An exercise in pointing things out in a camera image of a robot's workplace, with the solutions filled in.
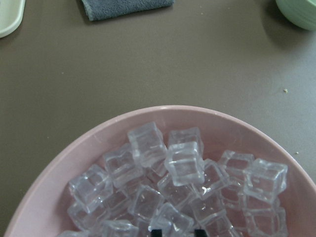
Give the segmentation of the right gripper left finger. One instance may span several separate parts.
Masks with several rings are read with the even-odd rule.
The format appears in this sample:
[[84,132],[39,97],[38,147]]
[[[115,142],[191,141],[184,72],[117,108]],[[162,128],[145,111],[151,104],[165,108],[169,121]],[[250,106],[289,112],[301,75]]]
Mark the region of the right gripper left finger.
[[151,230],[151,237],[162,237],[162,229]]

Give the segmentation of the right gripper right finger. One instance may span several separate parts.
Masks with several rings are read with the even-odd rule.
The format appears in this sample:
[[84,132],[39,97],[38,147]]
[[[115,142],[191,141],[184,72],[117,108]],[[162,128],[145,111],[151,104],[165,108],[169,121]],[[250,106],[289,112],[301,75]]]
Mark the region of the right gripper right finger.
[[202,229],[195,229],[194,237],[206,237],[206,231]]

